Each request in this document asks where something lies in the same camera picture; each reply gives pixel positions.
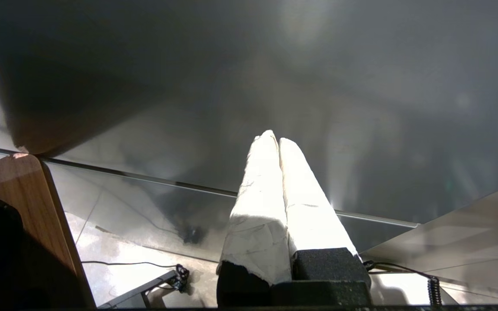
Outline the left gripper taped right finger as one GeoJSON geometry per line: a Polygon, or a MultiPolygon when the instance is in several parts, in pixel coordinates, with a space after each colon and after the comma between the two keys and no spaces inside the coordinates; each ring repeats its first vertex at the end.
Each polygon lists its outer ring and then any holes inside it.
{"type": "Polygon", "coordinates": [[[328,201],[306,157],[281,138],[279,156],[295,281],[340,281],[371,285],[347,230],[328,201]]]}

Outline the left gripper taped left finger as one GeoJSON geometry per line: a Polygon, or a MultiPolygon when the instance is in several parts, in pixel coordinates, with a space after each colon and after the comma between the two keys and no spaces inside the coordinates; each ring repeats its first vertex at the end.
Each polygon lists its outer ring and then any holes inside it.
{"type": "Polygon", "coordinates": [[[271,289],[292,281],[279,145],[272,130],[251,143],[216,274],[219,306],[269,306],[271,289]]]}

